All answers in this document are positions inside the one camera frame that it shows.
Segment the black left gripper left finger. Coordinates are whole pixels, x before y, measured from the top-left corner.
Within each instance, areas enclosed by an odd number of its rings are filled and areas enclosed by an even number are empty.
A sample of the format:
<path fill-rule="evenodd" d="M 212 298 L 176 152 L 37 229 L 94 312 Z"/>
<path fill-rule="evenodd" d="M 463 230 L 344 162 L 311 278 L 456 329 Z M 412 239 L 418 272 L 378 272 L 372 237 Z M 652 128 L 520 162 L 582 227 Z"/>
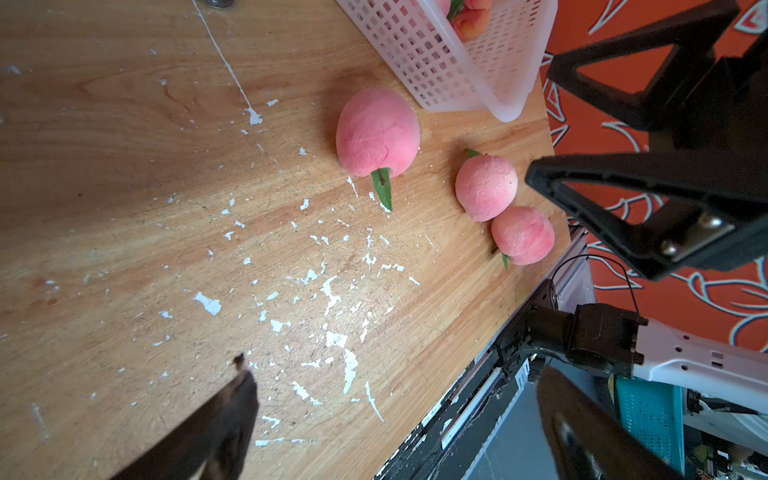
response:
<path fill-rule="evenodd" d="M 258 415 L 258 387 L 245 356 L 236 376 L 115 479 L 237 479 Z"/>

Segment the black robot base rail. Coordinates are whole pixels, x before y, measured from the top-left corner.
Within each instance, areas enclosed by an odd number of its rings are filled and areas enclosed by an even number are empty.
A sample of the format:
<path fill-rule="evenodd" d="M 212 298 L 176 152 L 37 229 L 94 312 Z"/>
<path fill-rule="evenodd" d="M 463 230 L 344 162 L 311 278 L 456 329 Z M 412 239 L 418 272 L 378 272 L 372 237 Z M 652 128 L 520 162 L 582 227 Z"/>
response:
<path fill-rule="evenodd" d="M 534 307 L 563 309 L 557 297 L 585 265 L 563 269 L 564 279 L 546 275 L 504 324 L 484 353 L 470 363 L 426 418 L 377 472 L 377 479 L 463 479 L 527 383 L 530 361 L 512 352 L 526 313 Z"/>

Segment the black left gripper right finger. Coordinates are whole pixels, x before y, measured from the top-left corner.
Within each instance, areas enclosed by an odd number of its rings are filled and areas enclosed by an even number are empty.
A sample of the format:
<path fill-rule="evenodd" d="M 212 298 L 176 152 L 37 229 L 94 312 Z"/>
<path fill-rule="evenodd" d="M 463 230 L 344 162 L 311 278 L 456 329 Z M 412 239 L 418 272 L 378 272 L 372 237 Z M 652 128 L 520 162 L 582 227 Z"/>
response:
<path fill-rule="evenodd" d="M 560 371 L 543 369 L 536 398 L 560 479 L 679 479 Z"/>

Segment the pink peach centre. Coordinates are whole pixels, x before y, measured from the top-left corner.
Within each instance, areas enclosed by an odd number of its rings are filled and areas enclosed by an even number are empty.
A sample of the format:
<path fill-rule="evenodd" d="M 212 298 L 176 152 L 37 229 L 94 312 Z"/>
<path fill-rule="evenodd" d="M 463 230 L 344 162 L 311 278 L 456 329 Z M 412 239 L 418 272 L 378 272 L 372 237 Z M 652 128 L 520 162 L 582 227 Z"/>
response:
<path fill-rule="evenodd" d="M 391 180 L 404 173 L 420 149 L 420 125 L 408 101 L 389 89 L 357 92 L 343 107 L 336 129 L 342 167 L 372 178 L 379 202 L 393 209 Z"/>

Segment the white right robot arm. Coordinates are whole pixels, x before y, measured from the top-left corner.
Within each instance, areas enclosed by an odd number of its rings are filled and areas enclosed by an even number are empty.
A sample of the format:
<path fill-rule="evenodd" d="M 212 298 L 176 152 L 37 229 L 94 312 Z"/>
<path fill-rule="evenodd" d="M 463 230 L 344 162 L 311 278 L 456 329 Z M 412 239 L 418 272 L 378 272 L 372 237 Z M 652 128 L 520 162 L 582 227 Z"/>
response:
<path fill-rule="evenodd" d="M 767 252 L 767 39 L 715 46 L 739 16 L 709 1 L 556 55 L 549 78 L 650 135 L 646 153 L 534 161 L 526 183 L 638 275 L 730 271 Z M 626 310 L 578 308 L 552 339 L 570 362 L 767 409 L 767 357 Z"/>

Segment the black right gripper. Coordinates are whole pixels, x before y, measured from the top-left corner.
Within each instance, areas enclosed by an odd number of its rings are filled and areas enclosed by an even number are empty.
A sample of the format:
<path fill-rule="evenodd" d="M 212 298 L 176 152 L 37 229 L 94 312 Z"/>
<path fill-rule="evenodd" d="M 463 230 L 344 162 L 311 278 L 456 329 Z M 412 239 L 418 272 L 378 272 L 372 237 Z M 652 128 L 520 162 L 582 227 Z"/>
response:
<path fill-rule="evenodd" d="M 636 130 L 675 112 L 649 134 L 653 153 L 543 157 L 525 175 L 647 280 L 682 268 L 728 272 L 767 254 L 767 34 L 715 64 L 739 13 L 735 1 L 707 1 L 560 53 L 548 69 L 548 80 Z M 577 191 L 587 184 L 652 205 L 629 221 Z"/>

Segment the pink peach right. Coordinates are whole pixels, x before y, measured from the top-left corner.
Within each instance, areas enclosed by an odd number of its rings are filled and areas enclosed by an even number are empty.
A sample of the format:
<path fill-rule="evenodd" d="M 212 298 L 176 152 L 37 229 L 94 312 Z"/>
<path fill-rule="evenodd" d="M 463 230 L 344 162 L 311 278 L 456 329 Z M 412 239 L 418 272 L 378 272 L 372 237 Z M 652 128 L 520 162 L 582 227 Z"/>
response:
<path fill-rule="evenodd" d="M 504 157 L 467 151 L 455 180 L 455 194 L 467 215 L 485 222 L 500 215 L 515 199 L 518 174 Z"/>

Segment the white plastic basket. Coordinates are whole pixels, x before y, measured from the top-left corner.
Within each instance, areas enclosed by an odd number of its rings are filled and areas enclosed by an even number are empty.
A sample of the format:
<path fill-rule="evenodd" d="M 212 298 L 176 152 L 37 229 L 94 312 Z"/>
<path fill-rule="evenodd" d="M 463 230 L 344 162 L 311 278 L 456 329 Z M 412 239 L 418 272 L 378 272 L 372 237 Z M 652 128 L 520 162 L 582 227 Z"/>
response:
<path fill-rule="evenodd" d="M 339 5 L 422 108 L 488 110 L 502 122 L 522 113 L 558 10 L 555 1 L 495 1 L 485 32 L 464 43 L 433 1 Z"/>

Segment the red orange peach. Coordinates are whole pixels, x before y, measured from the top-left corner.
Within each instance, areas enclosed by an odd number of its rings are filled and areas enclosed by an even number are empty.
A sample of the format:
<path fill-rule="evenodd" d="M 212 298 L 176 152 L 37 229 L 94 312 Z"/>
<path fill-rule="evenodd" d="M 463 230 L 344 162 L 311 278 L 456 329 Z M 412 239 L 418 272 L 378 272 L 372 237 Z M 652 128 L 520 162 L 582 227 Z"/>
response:
<path fill-rule="evenodd" d="M 451 0 L 446 18 L 457 37 L 468 43 L 477 40 L 490 22 L 492 0 Z"/>

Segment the teal plastic crate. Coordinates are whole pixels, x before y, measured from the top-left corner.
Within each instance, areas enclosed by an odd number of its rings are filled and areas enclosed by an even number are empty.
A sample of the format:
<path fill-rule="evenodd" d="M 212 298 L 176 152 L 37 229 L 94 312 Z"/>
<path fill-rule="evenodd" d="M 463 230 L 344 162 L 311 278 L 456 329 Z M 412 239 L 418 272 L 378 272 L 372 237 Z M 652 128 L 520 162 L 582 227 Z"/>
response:
<path fill-rule="evenodd" d="M 623 427 L 680 474 L 685 474 L 684 392 L 679 386 L 616 379 Z"/>

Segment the pink red peach front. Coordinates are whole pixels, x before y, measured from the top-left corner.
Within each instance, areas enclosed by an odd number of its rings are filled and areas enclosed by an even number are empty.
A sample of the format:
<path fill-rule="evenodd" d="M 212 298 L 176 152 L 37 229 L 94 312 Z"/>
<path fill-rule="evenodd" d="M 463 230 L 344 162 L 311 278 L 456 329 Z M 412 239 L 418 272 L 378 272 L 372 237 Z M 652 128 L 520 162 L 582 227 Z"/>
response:
<path fill-rule="evenodd" d="M 519 266 L 543 260 L 555 243 L 551 222 L 533 207 L 508 207 L 492 221 L 491 232 L 498 249 Z"/>

